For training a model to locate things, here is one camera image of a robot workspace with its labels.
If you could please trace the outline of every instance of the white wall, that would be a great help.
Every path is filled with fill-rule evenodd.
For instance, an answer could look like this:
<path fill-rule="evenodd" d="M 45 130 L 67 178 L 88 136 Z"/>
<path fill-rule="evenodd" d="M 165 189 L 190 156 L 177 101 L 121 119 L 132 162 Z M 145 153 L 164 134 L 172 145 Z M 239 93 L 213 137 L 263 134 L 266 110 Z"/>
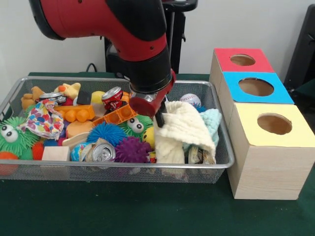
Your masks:
<path fill-rule="evenodd" d="M 209 73 L 214 47 L 262 48 L 281 79 L 313 0 L 199 0 L 186 14 L 181 73 Z M 0 1 L 0 100 L 31 71 L 105 70 L 98 37 L 55 41 L 41 34 L 27 0 Z"/>

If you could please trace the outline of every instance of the purple spiky ball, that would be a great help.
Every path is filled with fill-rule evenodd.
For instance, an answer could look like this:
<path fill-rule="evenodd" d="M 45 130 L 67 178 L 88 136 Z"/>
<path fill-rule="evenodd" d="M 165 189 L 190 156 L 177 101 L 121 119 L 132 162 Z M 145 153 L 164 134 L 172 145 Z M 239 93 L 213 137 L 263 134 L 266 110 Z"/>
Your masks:
<path fill-rule="evenodd" d="M 115 162 L 148 163 L 148 153 L 153 151 L 150 144 L 141 142 L 139 138 L 127 137 L 115 147 Z"/>

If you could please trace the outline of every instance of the light blue cloth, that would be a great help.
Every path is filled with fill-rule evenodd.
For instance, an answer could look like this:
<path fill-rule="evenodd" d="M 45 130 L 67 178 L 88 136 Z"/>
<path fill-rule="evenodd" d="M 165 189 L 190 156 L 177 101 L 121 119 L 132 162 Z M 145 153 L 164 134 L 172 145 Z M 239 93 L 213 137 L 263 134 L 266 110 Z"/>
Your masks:
<path fill-rule="evenodd" d="M 215 143 L 217 147 L 219 143 L 219 135 L 218 135 L 218 128 L 222 119 L 222 115 L 218 109 L 208 109 L 205 112 L 200 113 L 205 125 L 207 126 L 209 133 L 212 137 L 212 141 Z M 189 150 L 191 144 L 184 144 L 183 149 L 184 151 Z"/>

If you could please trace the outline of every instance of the baseball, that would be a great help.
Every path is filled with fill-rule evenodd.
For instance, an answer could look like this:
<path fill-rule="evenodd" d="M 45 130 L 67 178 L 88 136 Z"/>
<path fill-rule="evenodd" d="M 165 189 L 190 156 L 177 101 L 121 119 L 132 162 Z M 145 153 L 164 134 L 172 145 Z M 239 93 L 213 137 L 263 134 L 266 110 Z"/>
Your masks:
<path fill-rule="evenodd" d="M 179 100 L 181 102 L 187 102 L 187 103 L 190 103 L 192 105 L 201 106 L 201 101 L 200 101 L 199 97 L 196 94 L 192 94 L 192 93 L 185 94 Z"/>

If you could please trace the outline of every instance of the red soda can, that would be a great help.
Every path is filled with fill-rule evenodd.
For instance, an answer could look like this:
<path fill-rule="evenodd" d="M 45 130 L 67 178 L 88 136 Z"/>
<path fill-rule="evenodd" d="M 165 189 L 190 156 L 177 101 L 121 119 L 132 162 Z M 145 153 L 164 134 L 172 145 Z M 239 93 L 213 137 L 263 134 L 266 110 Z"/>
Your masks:
<path fill-rule="evenodd" d="M 102 96 L 102 102 L 106 110 L 114 111 L 123 105 L 120 100 L 123 96 L 121 87 L 114 87 Z"/>

